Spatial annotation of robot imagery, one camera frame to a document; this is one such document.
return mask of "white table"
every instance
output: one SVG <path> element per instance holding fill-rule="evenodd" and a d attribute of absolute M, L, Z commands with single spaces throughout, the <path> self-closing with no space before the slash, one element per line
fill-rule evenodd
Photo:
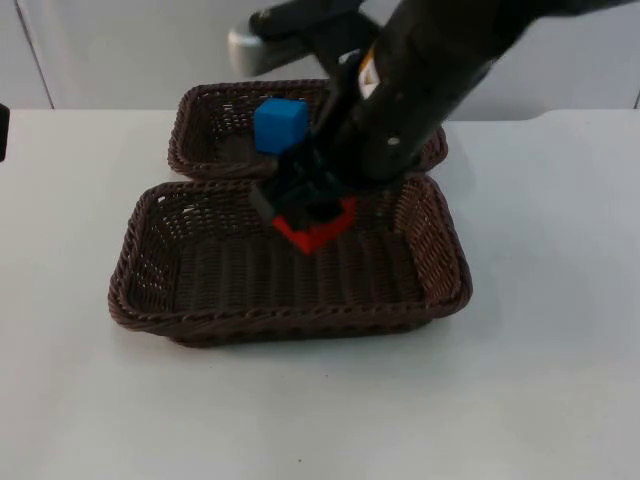
<path fill-rule="evenodd" d="M 14 111 L 0 478 L 637 479 L 640 114 L 448 125 L 476 287 L 416 333 L 194 351 L 109 317 L 173 112 Z"/>

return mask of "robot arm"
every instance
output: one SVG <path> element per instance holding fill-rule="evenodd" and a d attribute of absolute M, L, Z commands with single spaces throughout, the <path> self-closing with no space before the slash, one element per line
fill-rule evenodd
<path fill-rule="evenodd" d="M 339 200 L 387 185 L 535 20 L 633 0 L 402 0 L 378 27 L 363 0 L 294 0 L 229 35 L 245 74 L 307 54 L 331 79 L 313 132 L 279 159 L 252 201 L 293 230 L 331 220 Z"/>

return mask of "blue block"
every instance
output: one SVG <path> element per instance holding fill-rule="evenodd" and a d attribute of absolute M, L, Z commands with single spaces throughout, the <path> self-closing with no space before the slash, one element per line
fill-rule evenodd
<path fill-rule="evenodd" d="M 309 107 L 305 102 L 270 98 L 253 117 L 256 150 L 280 155 L 300 143 L 308 128 Z"/>

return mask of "brown wicker basket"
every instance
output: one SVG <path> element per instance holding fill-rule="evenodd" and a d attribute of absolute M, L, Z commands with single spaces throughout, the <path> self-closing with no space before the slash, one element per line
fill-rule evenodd
<path fill-rule="evenodd" d="M 264 178 L 276 168 L 274 156 L 256 151 L 253 114 L 269 97 L 305 100 L 314 118 L 327 97 L 326 80 L 202 85 L 183 97 L 169 143 L 169 165 L 195 180 Z M 442 128 L 421 152 L 420 170 L 447 156 Z"/>
<path fill-rule="evenodd" d="M 111 278 L 120 325 L 208 347 L 408 331 L 468 302 L 469 269 L 433 180 L 360 199 L 352 229 L 313 256 L 263 226 L 250 186 L 142 195 Z"/>

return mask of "white wall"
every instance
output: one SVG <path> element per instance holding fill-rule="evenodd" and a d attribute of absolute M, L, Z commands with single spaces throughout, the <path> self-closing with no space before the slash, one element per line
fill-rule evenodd
<path fill-rule="evenodd" d="M 0 0 L 0 103 L 11 108 L 49 108 L 13 0 Z"/>
<path fill-rule="evenodd" d="M 201 83 L 236 81 L 230 26 L 269 0 L 19 0 L 54 104 L 175 108 Z M 379 20 L 395 0 L 372 0 Z M 535 26 L 456 118 L 525 118 L 554 108 L 631 108 L 640 88 L 640 4 Z M 304 60 L 268 78 L 315 77 Z"/>

